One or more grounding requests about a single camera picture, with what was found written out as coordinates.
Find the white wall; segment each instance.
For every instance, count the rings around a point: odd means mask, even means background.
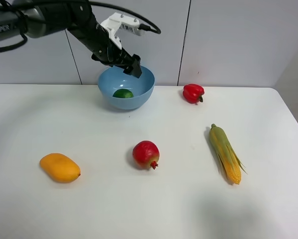
[[[275,85],[298,50],[298,0],[192,0],[180,85]]]
[[[277,81],[275,89],[298,121],[298,53]]]
[[[0,47],[21,40],[13,37],[0,42]],[[65,32],[29,38],[24,46],[0,53],[0,83],[80,84]]]
[[[189,0],[107,0],[143,15],[162,30],[161,35],[146,32],[139,37],[123,30],[118,31],[123,48],[141,57],[141,65],[155,75],[157,85],[176,85],[178,81],[183,39],[189,9]],[[104,21],[116,10],[93,7],[98,22]],[[83,84],[96,84],[105,70],[99,62],[91,60],[91,52],[74,36],[68,34]]]

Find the corn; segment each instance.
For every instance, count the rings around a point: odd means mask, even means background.
[[[245,170],[230,145],[224,130],[212,124],[209,131],[209,139],[220,160],[222,171],[226,173],[227,179],[232,183],[239,184],[242,180],[240,168],[244,172]]]

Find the mango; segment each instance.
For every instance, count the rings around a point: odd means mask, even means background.
[[[67,156],[51,153],[39,162],[40,167],[56,182],[70,183],[80,176],[79,166]]]

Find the lime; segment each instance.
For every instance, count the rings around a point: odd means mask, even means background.
[[[132,98],[133,93],[127,89],[119,89],[116,92],[114,92],[113,97],[117,98]]]

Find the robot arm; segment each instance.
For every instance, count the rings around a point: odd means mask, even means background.
[[[23,1],[16,0],[12,5],[5,6],[6,2],[1,1],[0,41],[21,34],[24,40],[15,49],[26,43],[24,34],[38,38],[67,29],[93,53],[93,60],[123,68],[123,72],[128,75],[137,78],[141,76],[140,57],[129,55],[115,35],[119,28],[141,35],[141,27],[146,29],[148,26],[140,24],[139,20],[115,13],[99,24],[86,0],[61,0],[57,4],[39,4],[42,0],[25,0],[35,7],[15,10],[14,6],[24,3]]]

